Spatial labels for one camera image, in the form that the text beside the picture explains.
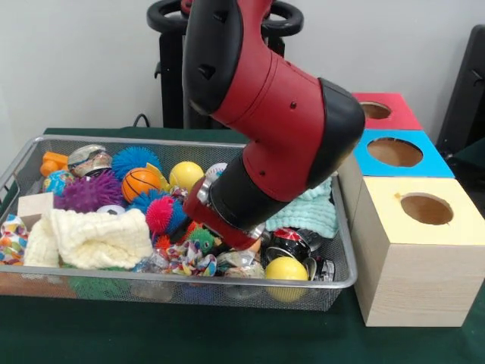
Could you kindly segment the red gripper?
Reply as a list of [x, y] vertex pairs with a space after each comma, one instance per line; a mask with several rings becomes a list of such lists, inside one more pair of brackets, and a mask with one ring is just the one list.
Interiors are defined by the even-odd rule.
[[257, 242], [263, 234], [263, 224], [249, 231], [240, 230], [228, 224], [209, 203], [212, 181], [206, 177], [199, 179], [192, 187], [183, 204], [184, 212], [194, 221], [202, 223], [218, 235], [228, 246], [245, 250]]

